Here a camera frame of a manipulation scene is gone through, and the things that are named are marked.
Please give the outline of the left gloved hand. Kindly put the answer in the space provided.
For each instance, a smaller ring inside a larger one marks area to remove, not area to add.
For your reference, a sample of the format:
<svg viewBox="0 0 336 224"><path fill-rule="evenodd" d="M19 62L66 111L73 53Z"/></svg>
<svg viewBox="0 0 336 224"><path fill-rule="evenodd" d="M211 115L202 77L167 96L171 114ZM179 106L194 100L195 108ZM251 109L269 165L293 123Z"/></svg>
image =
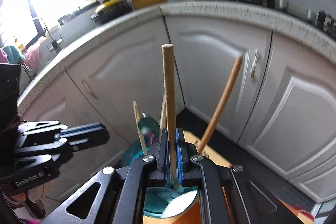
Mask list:
<svg viewBox="0 0 336 224"><path fill-rule="evenodd" d="M26 201L29 200L33 203L37 203L39 200L44 198L47 195L50 187L52 185L52 181L48 181L43 185L39 185L35 188L32 188L24 193L16 194L15 196L11 196L11 198L15 201Z"/></svg>

